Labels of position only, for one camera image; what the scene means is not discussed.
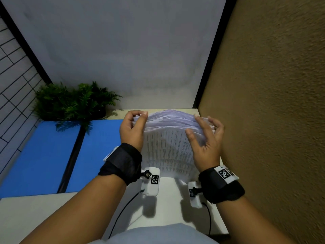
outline paper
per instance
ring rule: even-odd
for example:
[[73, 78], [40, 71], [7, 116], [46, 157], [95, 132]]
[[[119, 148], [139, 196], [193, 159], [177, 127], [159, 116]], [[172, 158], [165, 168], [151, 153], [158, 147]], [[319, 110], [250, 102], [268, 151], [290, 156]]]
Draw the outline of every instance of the paper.
[[203, 146], [205, 136], [192, 115], [176, 110], [149, 115], [144, 130], [141, 166], [160, 168], [161, 177], [178, 178], [185, 183], [196, 180], [199, 172], [185, 134], [187, 128], [193, 130], [199, 144]]

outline forearm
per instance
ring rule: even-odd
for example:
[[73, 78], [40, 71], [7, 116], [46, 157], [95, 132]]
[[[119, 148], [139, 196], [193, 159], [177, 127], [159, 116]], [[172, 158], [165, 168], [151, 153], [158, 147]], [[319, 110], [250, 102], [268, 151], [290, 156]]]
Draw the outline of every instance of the forearm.
[[104, 234], [126, 189], [116, 175], [96, 176], [21, 243], [89, 243]]
[[232, 238], [238, 244], [293, 244], [242, 196], [235, 201], [217, 204]]

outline hand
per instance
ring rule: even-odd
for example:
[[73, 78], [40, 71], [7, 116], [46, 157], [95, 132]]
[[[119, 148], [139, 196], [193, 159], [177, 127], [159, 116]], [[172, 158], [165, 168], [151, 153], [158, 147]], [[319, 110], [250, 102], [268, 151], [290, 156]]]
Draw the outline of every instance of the hand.
[[203, 133], [206, 137], [205, 145], [200, 147], [191, 129], [186, 129], [185, 133], [193, 151], [194, 164], [201, 173], [208, 168], [220, 165], [221, 141], [225, 132], [225, 127], [217, 119], [208, 117], [209, 122], [212, 122], [216, 127], [216, 131], [213, 135], [211, 127], [201, 117], [194, 116], [195, 120], [203, 129]]
[[[141, 115], [133, 126], [133, 117]], [[141, 152], [143, 147], [143, 130], [148, 118], [148, 111], [131, 110], [129, 111], [120, 126], [121, 143], [127, 143]]]

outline wrist strap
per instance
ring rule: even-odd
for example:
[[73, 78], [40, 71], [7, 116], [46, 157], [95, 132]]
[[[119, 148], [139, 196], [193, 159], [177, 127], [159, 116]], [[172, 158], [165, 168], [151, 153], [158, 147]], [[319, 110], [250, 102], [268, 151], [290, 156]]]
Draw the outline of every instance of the wrist strap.
[[116, 147], [105, 157], [105, 161], [98, 175], [115, 174], [124, 180], [126, 185], [140, 178], [142, 155], [130, 144], [122, 143]]
[[226, 166], [206, 169], [199, 174], [204, 197], [211, 203], [217, 204], [227, 200], [237, 200], [245, 194], [239, 179]]

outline wire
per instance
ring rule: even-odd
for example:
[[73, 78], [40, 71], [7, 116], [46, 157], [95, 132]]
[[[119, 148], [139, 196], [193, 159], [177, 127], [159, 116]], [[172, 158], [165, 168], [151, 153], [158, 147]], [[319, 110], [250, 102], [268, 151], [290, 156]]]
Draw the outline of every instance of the wire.
[[206, 205], [206, 203], [204, 202], [201, 202], [202, 205], [204, 205], [207, 209], [208, 209], [208, 212], [209, 212], [209, 217], [210, 217], [210, 228], [209, 228], [209, 236], [211, 235], [211, 214], [210, 214], [210, 210], [209, 210], [209, 207]]
[[109, 238], [111, 238], [111, 235], [112, 235], [112, 233], [113, 233], [113, 229], [114, 229], [114, 227], [115, 227], [115, 225], [116, 225], [116, 223], [117, 223], [117, 220], [119, 219], [119, 217], [120, 217], [120, 215], [122, 214], [122, 212], [124, 211], [124, 209], [127, 207], [127, 205], [132, 201], [132, 200], [134, 200], [134, 198], [136, 197], [136, 196], [138, 196], [138, 194], [140, 194], [140, 193], [142, 193], [142, 192], [144, 192], [144, 189], [142, 189], [140, 192], [138, 192], [125, 206], [124, 206], [124, 208], [122, 209], [122, 211], [120, 212], [120, 214], [119, 214], [119, 216], [116, 218], [116, 221], [115, 221], [115, 223], [114, 223], [114, 226], [113, 226], [113, 228], [112, 228], [112, 231], [111, 231], [111, 233], [110, 233], [110, 236], [108, 237], [108, 239]]

